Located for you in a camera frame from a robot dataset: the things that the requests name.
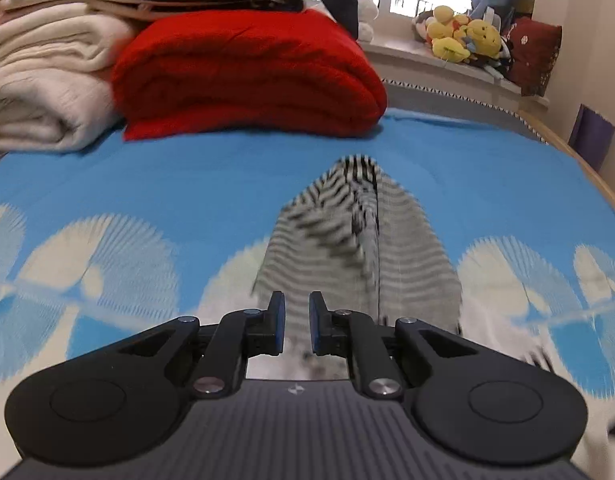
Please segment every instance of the silver bolt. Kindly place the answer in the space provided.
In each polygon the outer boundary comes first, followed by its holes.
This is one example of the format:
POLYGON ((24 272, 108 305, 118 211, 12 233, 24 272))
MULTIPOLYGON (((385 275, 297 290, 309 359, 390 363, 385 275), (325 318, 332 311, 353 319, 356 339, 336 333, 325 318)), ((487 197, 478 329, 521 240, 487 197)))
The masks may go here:
POLYGON ((219 393, 226 384, 218 377, 200 377, 194 381, 194 389, 200 394, 219 393))
POLYGON ((381 378, 374 379, 369 384, 369 389, 377 395, 392 395, 401 390, 401 385, 393 379, 381 378))

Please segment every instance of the gray striped fabric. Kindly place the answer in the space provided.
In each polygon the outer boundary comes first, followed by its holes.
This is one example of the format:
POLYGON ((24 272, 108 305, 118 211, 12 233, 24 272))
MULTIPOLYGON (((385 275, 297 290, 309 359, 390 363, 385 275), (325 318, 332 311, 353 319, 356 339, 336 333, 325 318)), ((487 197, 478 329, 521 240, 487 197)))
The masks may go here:
POLYGON ((401 316, 454 331, 461 285, 418 202, 367 156, 349 156, 282 210, 254 283, 286 298, 286 338, 310 350, 308 296, 330 310, 401 316))

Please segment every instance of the folded red blanket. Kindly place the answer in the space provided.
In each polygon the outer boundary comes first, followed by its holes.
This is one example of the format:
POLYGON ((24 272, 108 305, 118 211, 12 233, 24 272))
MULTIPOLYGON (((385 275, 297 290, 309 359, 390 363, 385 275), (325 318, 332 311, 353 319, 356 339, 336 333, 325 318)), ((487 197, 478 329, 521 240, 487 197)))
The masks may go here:
POLYGON ((202 10, 150 25, 121 54, 126 139, 257 126, 358 136, 387 106, 358 44, 316 10, 202 10))

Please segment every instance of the cream blanket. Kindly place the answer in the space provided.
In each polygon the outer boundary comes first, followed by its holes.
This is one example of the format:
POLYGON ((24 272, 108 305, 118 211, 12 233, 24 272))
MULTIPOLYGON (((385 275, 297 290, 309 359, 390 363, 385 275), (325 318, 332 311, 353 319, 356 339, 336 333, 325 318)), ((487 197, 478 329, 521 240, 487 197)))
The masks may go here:
POLYGON ((134 38, 87 4, 41 9, 0 25, 0 151, 76 151, 116 119, 111 66, 134 38))

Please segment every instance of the window sill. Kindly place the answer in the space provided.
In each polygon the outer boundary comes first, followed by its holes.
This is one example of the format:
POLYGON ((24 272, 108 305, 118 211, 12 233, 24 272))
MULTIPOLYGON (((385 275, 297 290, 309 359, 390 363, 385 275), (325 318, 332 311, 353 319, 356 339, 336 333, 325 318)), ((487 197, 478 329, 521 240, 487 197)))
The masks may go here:
POLYGON ((360 43, 361 48, 367 53, 380 54, 382 56, 405 59, 414 63, 421 63, 427 66, 437 67, 441 70, 458 73, 460 75, 482 81, 496 86, 499 89, 511 92, 517 99, 536 102, 542 107, 549 107, 549 99, 540 96, 521 97, 521 88, 507 79, 498 79, 480 68, 468 66, 466 64, 456 64, 434 57, 428 47, 418 43, 413 38, 404 39, 399 37, 375 35, 371 43, 360 43))

